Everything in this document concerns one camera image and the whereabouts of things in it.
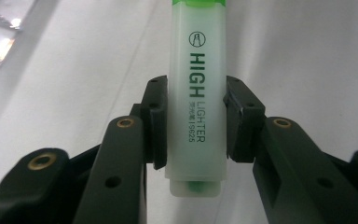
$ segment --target logo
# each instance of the logo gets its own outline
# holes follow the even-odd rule
[[[205,44],[206,38],[201,32],[193,32],[188,38],[188,41],[193,47],[199,48]]]

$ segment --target green cap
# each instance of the green cap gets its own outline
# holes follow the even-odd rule
[[[213,7],[215,3],[220,3],[222,6],[226,6],[226,0],[172,0],[172,4],[175,5],[178,2],[186,2],[189,7]]]

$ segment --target highlighter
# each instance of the highlighter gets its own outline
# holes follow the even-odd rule
[[[226,178],[226,1],[173,0],[168,84],[172,195],[214,197]]]

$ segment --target white table surface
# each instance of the white table surface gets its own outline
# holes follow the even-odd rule
[[[39,4],[0,68],[0,180],[33,150],[98,145],[169,71],[171,1]],[[358,149],[358,0],[227,0],[227,74],[323,151],[348,161]],[[214,199],[175,198],[148,168],[148,223],[268,223],[252,164],[230,162]]]

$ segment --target brass screw insert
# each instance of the brass screw insert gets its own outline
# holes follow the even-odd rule
[[[290,123],[287,119],[275,119],[274,124],[280,128],[285,129],[292,127],[292,123]]]
[[[121,119],[117,122],[119,128],[130,128],[135,123],[133,119]]]
[[[47,152],[43,153],[35,158],[33,158],[28,163],[28,169],[30,170],[43,170],[48,168],[51,164],[53,164],[57,160],[57,156],[54,153]]]

